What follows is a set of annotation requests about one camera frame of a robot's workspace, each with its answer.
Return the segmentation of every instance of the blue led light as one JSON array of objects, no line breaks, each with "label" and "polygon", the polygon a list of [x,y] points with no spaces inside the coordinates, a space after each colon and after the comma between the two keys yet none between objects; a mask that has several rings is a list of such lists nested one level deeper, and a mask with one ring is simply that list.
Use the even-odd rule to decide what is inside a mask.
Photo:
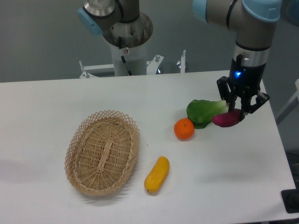
[{"label": "blue led light", "polygon": [[241,75],[240,71],[235,71],[235,76],[238,78]]}]

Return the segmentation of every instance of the black cable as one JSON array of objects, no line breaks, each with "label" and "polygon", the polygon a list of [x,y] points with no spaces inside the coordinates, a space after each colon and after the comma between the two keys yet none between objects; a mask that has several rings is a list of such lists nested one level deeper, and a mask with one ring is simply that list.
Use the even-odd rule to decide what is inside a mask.
[{"label": "black cable", "polygon": [[[118,48],[119,48],[119,49],[121,49],[121,42],[122,42],[122,38],[119,36],[119,37],[118,37]],[[132,74],[131,70],[130,70],[130,69],[127,67],[127,65],[126,65],[126,59],[125,59],[125,56],[124,56],[124,55],[121,56],[121,60],[122,60],[122,62],[125,64],[125,67],[126,67],[126,69],[127,69],[127,71],[128,71],[129,76],[132,76],[133,74]]]}]

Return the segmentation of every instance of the white table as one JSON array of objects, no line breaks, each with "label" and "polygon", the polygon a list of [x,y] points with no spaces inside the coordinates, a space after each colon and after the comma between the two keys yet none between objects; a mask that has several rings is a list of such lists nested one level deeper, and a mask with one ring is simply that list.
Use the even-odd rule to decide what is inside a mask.
[{"label": "white table", "polygon": [[[213,124],[179,141],[173,125],[193,99],[219,100],[228,71],[0,84],[0,223],[193,224],[297,218],[280,191],[295,185],[269,103],[240,124]],[[135,169],[116,195],[69,184],[64,160],[80,123],[101,110],[132,117]],[[160,155],[171,164],[156,196],[143,182]]]}]

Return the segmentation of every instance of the orange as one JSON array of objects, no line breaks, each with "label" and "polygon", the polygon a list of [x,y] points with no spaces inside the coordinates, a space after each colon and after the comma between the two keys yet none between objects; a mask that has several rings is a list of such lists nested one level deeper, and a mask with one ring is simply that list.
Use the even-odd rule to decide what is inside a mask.
[{"label": "orange", "polygon": [[179,120],[174,125],[174,133],[180,140],[187,140],[191,138],[194,134],[194,125],[192,121],[190,121],[188,118]]}]

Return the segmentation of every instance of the metal cylinder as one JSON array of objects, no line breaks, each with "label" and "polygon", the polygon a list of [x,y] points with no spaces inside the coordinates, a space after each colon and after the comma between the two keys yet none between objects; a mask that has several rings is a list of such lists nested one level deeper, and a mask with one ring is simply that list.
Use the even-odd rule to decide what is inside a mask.
[{"label": "metal cylinder", "polygon": [[84,8],[95,16],[108,16],[115,9],[115,0],[85,0]]}]

